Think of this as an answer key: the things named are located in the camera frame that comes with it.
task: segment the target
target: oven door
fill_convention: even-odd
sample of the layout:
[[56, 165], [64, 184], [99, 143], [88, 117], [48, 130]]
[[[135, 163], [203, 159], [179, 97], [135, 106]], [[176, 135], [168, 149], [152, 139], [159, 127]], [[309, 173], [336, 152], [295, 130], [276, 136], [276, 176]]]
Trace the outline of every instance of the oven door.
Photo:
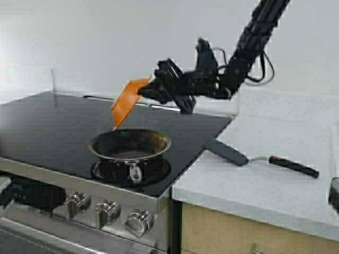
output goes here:
[[0, 219], [0, 241], [8, 254], [166, 254], [20, 204]]

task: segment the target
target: metal spatula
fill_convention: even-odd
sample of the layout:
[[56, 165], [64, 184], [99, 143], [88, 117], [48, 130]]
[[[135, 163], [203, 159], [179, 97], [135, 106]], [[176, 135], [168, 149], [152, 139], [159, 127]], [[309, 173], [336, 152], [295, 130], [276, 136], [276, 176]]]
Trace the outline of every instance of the metal spatula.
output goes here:
[[312, 168], [309, 168], [304, 165], [301, 165], [301, 164], [298, 164], [293, 161], [286, 160], [280, 157], [276, 157], [276, 156], [256, 157], [256, 158], [252, 158], [249, 160], [241, 152], [215, 139], [209, 140], [207, 143], [204, 144], [203, 147], [223, 157], [224, 159], [228, 160], [229, 162], [237, 166], [243, 166], [249, 162], [256, 161], [256, 160], [266, 160], [270, 164], [288, 168], [288, 169], [303, 173], [305, 175], [311, 176], [313, 178], [318, 178], [319, 176], [319, 172]]

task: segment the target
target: cabinet handle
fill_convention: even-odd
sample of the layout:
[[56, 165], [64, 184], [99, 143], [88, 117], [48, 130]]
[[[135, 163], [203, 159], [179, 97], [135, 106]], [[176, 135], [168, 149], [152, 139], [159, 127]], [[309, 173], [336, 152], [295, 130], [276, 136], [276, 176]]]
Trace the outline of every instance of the cabinet handle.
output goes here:
[[264, 254], [262, 252], [256, 251], [255, 247], [256, 247], [256, 243], [253, 243], [249, 254]]

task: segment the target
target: control knob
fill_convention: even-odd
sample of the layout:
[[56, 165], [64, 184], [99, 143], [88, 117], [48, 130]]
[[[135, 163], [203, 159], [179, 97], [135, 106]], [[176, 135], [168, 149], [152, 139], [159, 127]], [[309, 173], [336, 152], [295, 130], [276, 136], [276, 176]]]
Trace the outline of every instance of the control knob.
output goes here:
[[81, 192], [74, 192], [67, 196], [64, 207], [66, 210], [66, 217], [71, 220], [78, 214], [85, 212], [91, 204], [91, 198], [87, 194]]
[[106, 225], [112, 224], [117, 220], [121, 212], [121, 206], [109, 200], [99, 203], [94, 209], [95, 227], [102, 229]]
[[141, 238], [152, 227], [153, 216], [147, 211], [134, 210], [128, 215], [125, 225], [128, 231], [136, 237]]

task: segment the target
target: orange spatula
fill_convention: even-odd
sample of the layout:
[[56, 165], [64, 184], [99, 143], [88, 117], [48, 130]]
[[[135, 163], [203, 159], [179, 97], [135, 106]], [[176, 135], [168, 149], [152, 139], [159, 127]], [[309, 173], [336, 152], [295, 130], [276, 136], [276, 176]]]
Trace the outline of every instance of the orange spatula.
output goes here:
[[132, 111], [135, 104], [140, 100], [138, 90], [149, 83], [149, 79], [131, 80], [120, 94], [117, 101], [111, 107], [111, 113], [114, 120], [114, 128], [116, 130]]

